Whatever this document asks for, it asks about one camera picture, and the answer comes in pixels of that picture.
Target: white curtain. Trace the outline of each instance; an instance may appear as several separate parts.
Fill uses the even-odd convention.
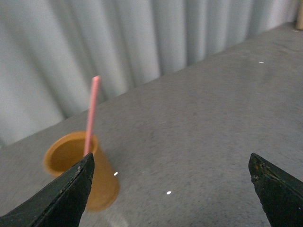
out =
[[[0,143],[294,21],[298,0],[1,0]]]

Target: table surface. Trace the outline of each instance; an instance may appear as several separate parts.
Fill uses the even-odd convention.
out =
[[[86,117],[0,151],[0,216],[52,181],[45,152]],[[285,24],[102,103],[94,132],[121,189],[81,227],[269,227],[248,161],[303,180],[303,34]]]

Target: orange plastic cup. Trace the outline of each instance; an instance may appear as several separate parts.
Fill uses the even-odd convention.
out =
[[[54,177],[60,176],[83,158],[84,143],[85,131],[76,131],[57,140],[45,154],[46,170]],[[94,135],[91,137],[90,152],[95,159],[95,171],[86,209],[99,211],[115,201],[119,182]]]

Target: gray table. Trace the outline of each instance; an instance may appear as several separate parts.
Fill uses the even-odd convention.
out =
[[[0,151],[0,215],[52,180],[46,150],[86,114]],[[95,134],[121,191],[80,226],[268,227],[248,160],[303,179],[303,34],[280,26],[102,103]]]

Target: drinking straw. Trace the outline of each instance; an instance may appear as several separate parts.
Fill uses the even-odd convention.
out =
[[[88,113],[87,126],[86,126],[84,156],[86,156],[89,153],[90,138],[93,131],[99,82],[100,82],[100,76],[95,76],[91,80],[90,104],[89,104],[89,113]]]

